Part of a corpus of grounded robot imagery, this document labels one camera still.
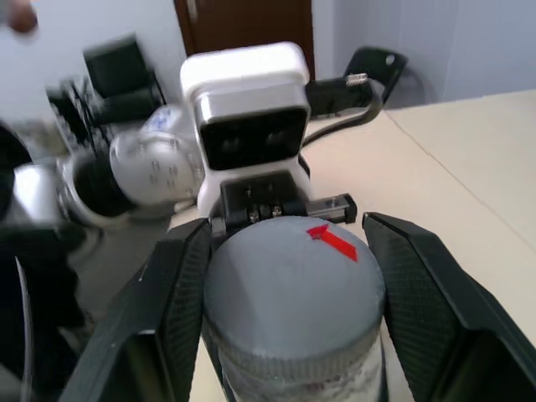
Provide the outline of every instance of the table surface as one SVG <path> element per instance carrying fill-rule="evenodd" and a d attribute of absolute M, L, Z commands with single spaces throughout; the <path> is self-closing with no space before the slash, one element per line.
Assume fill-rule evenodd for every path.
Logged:
<path fill-rule="evenodd" d="M 314 195 L 352 194 L 358 222 L 376 211 L 435 232 L 536 344 L 528 314 L 536 305 L 535 106 L 536 91 L 526 91 L 384 111 L 303 151 Z M 192 209 L 172 225 L 195 216 Z M 365 239 L 359 224 L 347 229 Z M 411 401 L 392 343 L 387 349 L 389 391 Z M 190 400 L 225 401 L 203 343 Z"/>

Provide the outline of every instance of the person's hand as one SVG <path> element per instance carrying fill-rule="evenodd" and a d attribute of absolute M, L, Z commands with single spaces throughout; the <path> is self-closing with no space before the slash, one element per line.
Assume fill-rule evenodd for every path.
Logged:
<path fill-rule="evenodd" d="M 8 0 L 8 25 L 18 34 L 30 34 L 37 27 L 37 15 L 29 0 Z"/>

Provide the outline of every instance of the brown door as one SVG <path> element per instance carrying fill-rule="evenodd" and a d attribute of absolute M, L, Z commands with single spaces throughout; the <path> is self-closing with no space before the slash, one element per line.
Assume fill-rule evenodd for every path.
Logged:
<path fill-rule="evenodd" d="M 188 55 L 254 44 L 299 44 L 314 79 L 311 0 L 175 0 Z"/>

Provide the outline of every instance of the gray cylindrical container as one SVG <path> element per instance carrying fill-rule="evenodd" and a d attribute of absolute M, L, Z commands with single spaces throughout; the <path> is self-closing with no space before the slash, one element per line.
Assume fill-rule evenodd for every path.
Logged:
<path fill-rule="evenodd" d="M 269 219 L 228 239 L 204 305 L 236 399 L 379 400 L 384 293 L 367 245 L 324 220 Z"/>

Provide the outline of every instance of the red arrow marking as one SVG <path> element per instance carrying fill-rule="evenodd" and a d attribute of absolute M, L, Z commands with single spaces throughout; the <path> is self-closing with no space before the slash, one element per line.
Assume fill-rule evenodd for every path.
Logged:
<path fill-rule="evenodd" d="M 322 226 L 317 226 L 316 228 L 311 228 L 307 233 L 314 240 L 322 240 L 323 242 L 332 246 L 339 253 L 347 256 L 350 260 L 358 262 L 358 251 L 355 248 L 355 245 L 348 243 L 346 240 L 341 239 L 336 236 L 329 230 L 328 224 L 323 224 Z"/>

